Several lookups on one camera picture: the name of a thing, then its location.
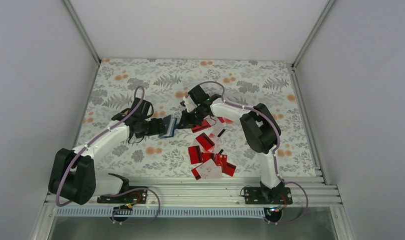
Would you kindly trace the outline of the blue card holder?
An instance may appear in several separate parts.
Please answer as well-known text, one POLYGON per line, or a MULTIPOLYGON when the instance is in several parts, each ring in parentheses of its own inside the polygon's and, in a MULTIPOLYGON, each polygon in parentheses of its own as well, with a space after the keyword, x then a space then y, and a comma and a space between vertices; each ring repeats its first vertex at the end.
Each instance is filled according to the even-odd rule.
POLYGON ((158 135, 159 139, 166 139, 171 138, 175 134, 175 130, 177 129, 177 122, 178 119, 173 117, 172 115, 165 116, 163 118, 163 124, 165 127, 165 131, 158 135))

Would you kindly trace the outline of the white floral card front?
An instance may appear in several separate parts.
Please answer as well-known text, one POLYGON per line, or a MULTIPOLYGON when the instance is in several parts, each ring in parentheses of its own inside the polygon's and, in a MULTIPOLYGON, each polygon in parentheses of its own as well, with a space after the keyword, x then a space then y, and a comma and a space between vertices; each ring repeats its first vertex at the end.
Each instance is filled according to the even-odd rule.
POLYGON ((223 177, 222 168, 210 159, 196 167, 196 172, 202 179, 221 179, 223 177))

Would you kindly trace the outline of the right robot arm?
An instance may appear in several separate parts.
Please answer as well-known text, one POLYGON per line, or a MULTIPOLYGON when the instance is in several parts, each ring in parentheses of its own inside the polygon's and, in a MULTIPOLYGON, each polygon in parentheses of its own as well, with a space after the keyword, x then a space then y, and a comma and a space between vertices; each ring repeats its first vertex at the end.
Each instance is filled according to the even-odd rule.
POLYGON ((246 142, 249 147, 257 153, 261 167, 260 185, 262 199, 273 204, 281 196, 278 188, 284 181, 280 177, 276 150, 280 145, 280 128, 270 115, 269 109, 262 103, 256 106, 242 105, 227 100, 222 94, 209 96, 200 84, 193 87, 183 100, 185 107, 192 107, 191 110, 183 110, 178 122, 178 129, 191 129, 201 125, 208 117, 221 117, 240 123, 246 142))

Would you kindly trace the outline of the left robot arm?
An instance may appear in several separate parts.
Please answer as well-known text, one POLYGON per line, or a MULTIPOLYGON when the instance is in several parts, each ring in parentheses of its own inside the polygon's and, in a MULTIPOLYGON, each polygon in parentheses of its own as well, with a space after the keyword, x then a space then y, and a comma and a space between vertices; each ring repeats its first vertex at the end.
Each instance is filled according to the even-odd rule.
POLYGON ((122 203, 129 198, 129 180, 116 173, 98 175, 95 161, 133 137, 163 135, 168 123, 153 118, 153 105, 135 98, 132 106, 115 114, 102 132, 73 149, 61 148, 54 157, 48 191, 68 203, 87 203, 92 197, 111 196, 122 203))

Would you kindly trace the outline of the red card black stripe top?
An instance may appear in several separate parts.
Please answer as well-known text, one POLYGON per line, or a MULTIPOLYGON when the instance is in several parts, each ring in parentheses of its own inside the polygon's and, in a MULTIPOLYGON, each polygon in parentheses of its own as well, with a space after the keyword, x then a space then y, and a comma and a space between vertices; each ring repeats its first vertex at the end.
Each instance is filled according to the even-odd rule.
POLYGON ((191 131, 193 133, 197 133, 197 132, 200 132, 202 130, 208 129, 211 126, 212 125, 206 119, 204 119, 201 124, 196 125, 195 127, 191 128, 191 131))

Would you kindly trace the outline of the red card black stripe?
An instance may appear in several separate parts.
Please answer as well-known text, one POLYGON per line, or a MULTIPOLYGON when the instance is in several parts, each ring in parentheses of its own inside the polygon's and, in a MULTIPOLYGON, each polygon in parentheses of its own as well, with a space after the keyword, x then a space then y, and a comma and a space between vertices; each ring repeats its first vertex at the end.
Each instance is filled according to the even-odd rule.
POLYGON ((202 130, 208 129, 211 126, 212 125, 206 119, 204 119, 201 124, 196 125, 195 127, 191 128, 191 131, 193 133, 197 133, 197 132, 200 132, 202 130))
POLYGON ((188 147, 188 154, 192 165, 203 163, 202 152, 199 145, 188 147))
POLYGON ((195 139, 205 151, 212 151, 215 147, 215 143, 206 133, 201 133, 195 139))

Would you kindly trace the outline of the red card black stripe middle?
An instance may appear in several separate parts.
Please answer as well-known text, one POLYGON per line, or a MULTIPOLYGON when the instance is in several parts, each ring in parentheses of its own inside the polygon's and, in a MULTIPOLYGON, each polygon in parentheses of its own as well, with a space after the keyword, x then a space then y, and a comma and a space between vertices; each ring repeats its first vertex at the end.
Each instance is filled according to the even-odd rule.
POLYGON ((206 133, 201 133, 195 139, 205 151, 212 151, 215 147, 215 143, 206 133))

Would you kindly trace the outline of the white card black stripe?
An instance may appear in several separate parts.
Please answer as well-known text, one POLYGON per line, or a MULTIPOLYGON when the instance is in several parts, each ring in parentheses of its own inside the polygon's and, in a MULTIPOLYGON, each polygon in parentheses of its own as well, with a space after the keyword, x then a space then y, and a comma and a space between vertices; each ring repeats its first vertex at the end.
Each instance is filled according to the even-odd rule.
POLYGON ((207 122, 210 124, 210 137, 220 138, 225 133, 224 120, 215 116, 209 116, 207 122))

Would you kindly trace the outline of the red card black stripe left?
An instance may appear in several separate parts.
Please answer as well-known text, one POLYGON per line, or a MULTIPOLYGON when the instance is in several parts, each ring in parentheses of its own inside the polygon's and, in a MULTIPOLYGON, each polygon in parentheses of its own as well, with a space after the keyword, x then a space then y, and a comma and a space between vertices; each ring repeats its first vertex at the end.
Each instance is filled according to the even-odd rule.
POLYGON ((202 152, 199 145, 188 147, 188 154, 192 165, 203 163, 202 152))

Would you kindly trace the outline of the translucent red circle card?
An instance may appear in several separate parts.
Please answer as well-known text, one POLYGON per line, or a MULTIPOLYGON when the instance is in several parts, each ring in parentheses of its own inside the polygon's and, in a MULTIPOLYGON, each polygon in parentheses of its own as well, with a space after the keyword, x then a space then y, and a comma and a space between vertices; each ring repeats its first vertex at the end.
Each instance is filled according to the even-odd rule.
POLYGON ((224 118, 224 117, 220 117, 219 120, 224 124, 233 124, 234 123, 232 120, 224 118))

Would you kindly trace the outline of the red card gold ribbon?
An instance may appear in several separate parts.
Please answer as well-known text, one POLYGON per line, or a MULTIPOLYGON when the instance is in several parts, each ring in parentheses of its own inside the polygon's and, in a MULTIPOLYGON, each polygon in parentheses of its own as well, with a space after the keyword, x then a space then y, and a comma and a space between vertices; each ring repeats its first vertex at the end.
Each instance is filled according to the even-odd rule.
POLYGON ((236 166, 228 162, 228 156, 225 154, 215 154, 215 164, 221 168, 221 172, 230 177, 233 177, 236 171, 236 166))

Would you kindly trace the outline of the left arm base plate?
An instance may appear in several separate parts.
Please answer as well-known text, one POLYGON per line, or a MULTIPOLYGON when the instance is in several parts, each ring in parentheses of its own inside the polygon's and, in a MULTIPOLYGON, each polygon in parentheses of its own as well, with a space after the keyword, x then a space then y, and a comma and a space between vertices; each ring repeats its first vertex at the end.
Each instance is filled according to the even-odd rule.
POLYGON ((99 204, 145 204, 148 189, 144 186, 129 186, 122 190, 118 196, 103 195, 97 198, 99 204))

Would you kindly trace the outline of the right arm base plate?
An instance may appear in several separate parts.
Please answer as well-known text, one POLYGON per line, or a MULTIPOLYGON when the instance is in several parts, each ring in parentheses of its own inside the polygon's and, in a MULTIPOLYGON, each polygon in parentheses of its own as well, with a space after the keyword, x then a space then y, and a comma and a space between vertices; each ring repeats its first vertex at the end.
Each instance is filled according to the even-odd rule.
POLYGON ((244 186, 240 195, 247 205, 292 205, 293 197, 289 187, 280 186, 278 189, 244 186))

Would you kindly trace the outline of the aluminium rail frame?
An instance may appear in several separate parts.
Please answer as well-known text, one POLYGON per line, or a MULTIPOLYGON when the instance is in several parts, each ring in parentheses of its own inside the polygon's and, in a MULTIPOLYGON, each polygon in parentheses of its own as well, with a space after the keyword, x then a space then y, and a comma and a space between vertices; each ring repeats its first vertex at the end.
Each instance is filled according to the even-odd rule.
MULTIPOLYGON (((242 207, 244 186, 258 186, 258 177, 224 177, 222 179, 195 180, 193 177, 132 177, 133 186, 153 190, 163 207, 242 207)), ((326 185, 316 177, 287 177, 293 207, 329 207, 342 205, 336 185, 326 185)))

